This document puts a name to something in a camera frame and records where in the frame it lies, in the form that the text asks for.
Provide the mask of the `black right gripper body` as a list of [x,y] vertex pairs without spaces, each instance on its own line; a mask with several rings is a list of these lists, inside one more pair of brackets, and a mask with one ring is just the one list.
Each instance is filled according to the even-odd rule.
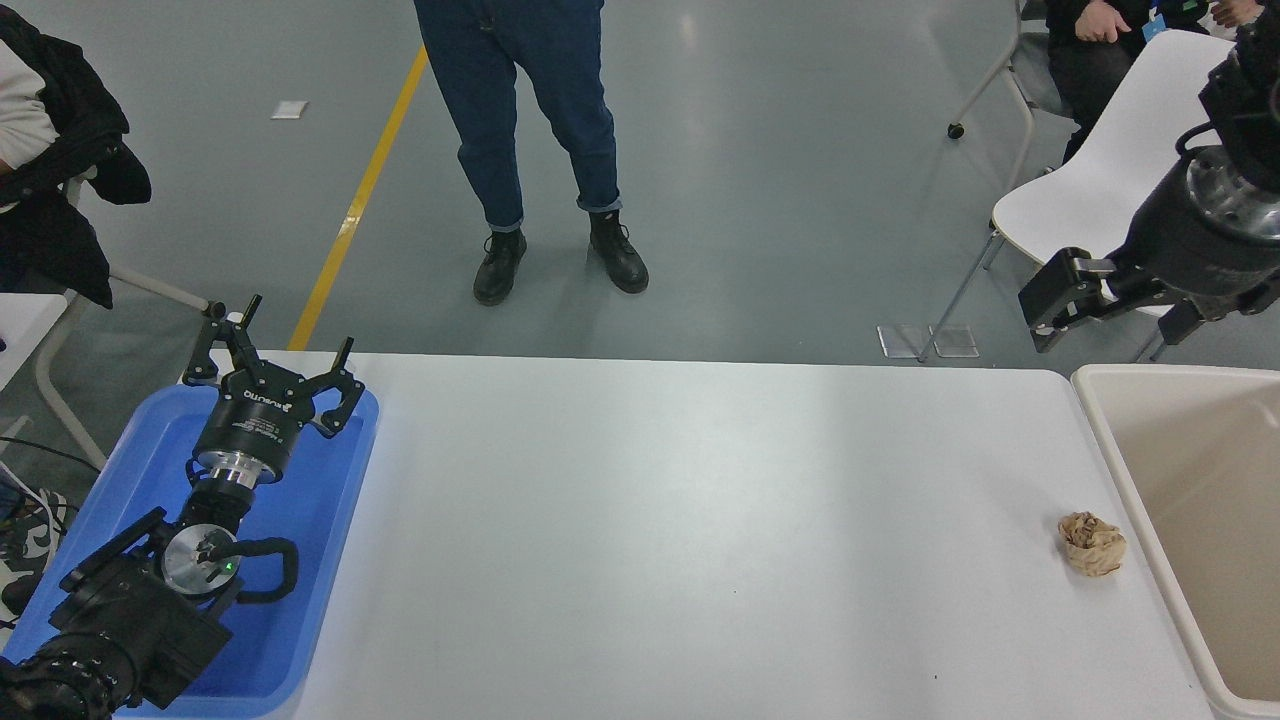
[[1185,300],[1198,313],[1258,313],[1277,297],[1277,241],[1212,222],[1183,184],[1161,184],[1112,252],[1116,299]]

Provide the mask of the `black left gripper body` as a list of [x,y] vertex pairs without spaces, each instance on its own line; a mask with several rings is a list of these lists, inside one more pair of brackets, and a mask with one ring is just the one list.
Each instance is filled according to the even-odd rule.
[[192,386],[218,389],[218,401],[192,451],[193,460],[209,470],[241,456],[265,471],[284,471],[303,425],[314,419],[314,398],[323,392],[317,378],[276,365],[266,365],[260,375],[247,369],[232,372],[219,382],[193,378]]

